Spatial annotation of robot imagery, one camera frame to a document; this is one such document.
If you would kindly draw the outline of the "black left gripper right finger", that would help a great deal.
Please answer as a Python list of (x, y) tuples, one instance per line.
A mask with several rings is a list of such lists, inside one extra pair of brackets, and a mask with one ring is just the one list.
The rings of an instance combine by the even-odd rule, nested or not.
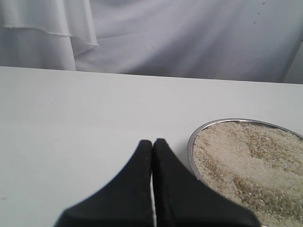
[(152, 151), (152, 181), (159, 227), (259, 227), (254, 213), (216, 193), (179, 161), (164, 139)]

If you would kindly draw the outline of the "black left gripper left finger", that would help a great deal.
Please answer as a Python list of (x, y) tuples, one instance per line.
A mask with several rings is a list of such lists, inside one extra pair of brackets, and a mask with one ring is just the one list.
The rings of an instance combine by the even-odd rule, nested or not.
[(141, 140), (124, 168), (102, 189), (66, 209), (57, 227), (152, 227), (152, 143)]

